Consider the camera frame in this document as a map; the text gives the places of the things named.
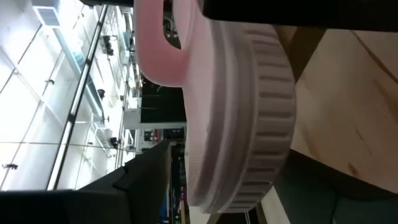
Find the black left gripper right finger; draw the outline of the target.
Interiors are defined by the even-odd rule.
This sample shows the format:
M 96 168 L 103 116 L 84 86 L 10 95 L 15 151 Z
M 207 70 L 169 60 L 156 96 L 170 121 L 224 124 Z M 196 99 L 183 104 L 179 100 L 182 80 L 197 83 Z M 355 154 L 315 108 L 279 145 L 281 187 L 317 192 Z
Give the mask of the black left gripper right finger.
M 398 194 L 290 151 L 277 182 L 290 224 L 398 224 Z

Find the pink rubber slide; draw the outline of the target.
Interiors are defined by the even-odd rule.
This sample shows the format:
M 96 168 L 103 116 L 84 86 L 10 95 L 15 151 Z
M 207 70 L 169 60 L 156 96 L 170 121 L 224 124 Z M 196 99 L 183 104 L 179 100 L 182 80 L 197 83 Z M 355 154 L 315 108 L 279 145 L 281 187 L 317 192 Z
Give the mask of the pink rubber slide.
M 252 209 L 292 142 L 296 100 L 289 60 L 270 24 L 206 18 L 175 0 L 180 47 L 165 38 L 164 0 L 134 0 L 136 55 L 145 77 L 183 91 L 188 204 L 204 213 Z

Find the white ceiling air vent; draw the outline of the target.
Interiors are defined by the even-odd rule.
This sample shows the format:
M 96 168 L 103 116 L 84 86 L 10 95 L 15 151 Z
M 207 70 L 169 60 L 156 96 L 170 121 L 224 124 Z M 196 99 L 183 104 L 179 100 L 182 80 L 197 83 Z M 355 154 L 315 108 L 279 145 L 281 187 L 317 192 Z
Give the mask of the white ceiling air vent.
M 43 25 L 51 28 L 60 27 L 59 0 L 32 0 L 32 7 Z

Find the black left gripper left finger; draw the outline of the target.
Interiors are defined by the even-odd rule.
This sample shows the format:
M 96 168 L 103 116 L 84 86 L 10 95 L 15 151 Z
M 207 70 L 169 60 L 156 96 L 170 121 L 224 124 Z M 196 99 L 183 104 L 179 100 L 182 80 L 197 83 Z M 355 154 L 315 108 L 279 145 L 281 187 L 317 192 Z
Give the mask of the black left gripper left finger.
M 79 190 L 0 192 L 0 224 L 157 224 L 169 181 L 169 142 Z

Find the black ceiling track rail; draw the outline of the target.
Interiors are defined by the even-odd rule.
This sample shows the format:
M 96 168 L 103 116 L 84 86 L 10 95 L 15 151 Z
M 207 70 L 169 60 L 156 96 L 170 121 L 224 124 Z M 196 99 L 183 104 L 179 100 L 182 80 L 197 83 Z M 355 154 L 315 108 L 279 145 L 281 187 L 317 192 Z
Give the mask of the black ceiling track rail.
M 77 69 L 78 72 L 80 72 L 80 77 L 78 80 L 77 88 L 73 96 L 72 105 L 68 112 L 67 122 L 63 129 L 62 138 L 58 143 L 57 155 L 53 163 L 53 169 L 47 184 L 47 190 L 56 190 L 58 187 L 58 183 L 60 181 L 60 176 L 62 174 L 62 169 L 65 163 L 68 148 L 70 147 L 70 140 L 73 136 L 73 129 L 76 123 L 76 116 L 78 110 L 80 109 L 82 98 L 84 97 L 85 94 L 86 84 L 88 81 L 88 77 L 90 75 L 90 71 L 95 57 L 95 52 L 98 46 L 100 34 L 103 28 L 107 12 L 108 12 L 108 5 L 103 5 L 101 7 L 101 13 L 96 23 L 95 32 L 91 40 L 88 53 L 85 57 L 83 57 L 85 59 L 83 64 L 77 63 L 74 53 L 73 51 L 70 50 L 70 47 L 68 45 L 66 45 L 67 49 L 63 50 L 65 52 L 65 55 L 67 56 L 67 59 L 71 59 L 72 62 L 76 65 L 75 68 Z

